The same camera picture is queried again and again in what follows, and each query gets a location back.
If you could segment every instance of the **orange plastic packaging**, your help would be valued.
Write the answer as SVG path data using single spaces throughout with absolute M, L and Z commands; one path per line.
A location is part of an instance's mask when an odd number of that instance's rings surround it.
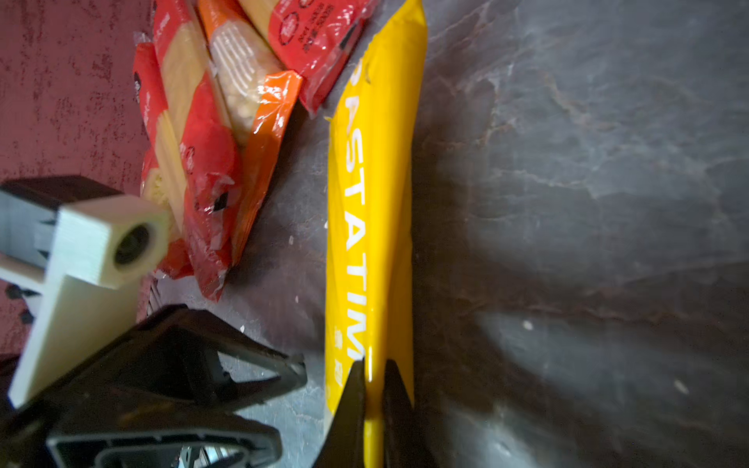
M 242 147 L 243 191 L 231 235 L 236 264 L 267 193 L 302 78 L 294 71 L 282 71 L 235 0 L 200 0 L 198 9 L 234 137 Z
M 169 278 L 192 276 L 192 265 L 187 257 L 187 245 L 182 239 L 174 214 L 169 206 L 169 197 L 164 187 L 163 174 L 153 148 L 148 148 L 143 158 L 141 172 L 141 197 L 169 210 L 169 250 L 159 264 L 159 270 Z
M 237 144 L 200 24 L 184 0 L 156 1 L 154 43 L 187 176 L 184 239 L 203 296 L 218 300 L 241 196 Z

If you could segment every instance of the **gray marble surface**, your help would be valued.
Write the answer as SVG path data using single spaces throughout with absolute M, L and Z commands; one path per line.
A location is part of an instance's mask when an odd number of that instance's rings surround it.
M 381 1 L 355 58 L 400 3 Z M 416 405 L 440 465 L 749 466 L 748 3 L 425 10 Z M 189 279 L 160 292 L 305 354 L 304 390 L 243 415 L 281 430 L 280 466 L 306 468 L 323 430 L 328 124 L 298 111 L 220 303 Z

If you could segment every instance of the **yellow plastic bag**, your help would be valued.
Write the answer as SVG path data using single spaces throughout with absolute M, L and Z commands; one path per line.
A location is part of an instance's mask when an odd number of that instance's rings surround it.
M 364 456 L 383 465 L 382 391 L 394 359 L 413 401 L 411 140 L 427 48 L 421 0 L 374 37 L 330 126 L 325 384 L 335 413 L 364 359 Z

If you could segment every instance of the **maroon textured surface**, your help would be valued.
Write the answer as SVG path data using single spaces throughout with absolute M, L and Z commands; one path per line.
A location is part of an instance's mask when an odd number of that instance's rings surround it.
M 137 193 L 148 140 L 133 99 L 133 32 L 148 30 L 150 2 L 0 9 L 0 179 L 82 174 Z M 22 309 L 1 296 L 0 353 L 21 350 Z

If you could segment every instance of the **red package with black text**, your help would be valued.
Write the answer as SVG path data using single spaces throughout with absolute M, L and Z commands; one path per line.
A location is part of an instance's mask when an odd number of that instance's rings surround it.
M 242 192 L 237 143 L 205 37 L 185 0 L 156 0 L 154 43 L 187 176 L 183 238 L 203 296 L 218 300 Z
M 169 197 L 164 187 L 163 173 L 153 148 L 148 148 L 143 158 L 141 172 L 141 197 L 169 211 L 169 250 L 159 263 L 158 269 L 171 279 L 192 276 L 192 265 L 187 256 L 187 245 L 180 236 L 174 213 L 169 206 Z
M 252 24 L 304 78 L 299 101 L 315 114 L 354 49 L 377 0 L 240 0 Z

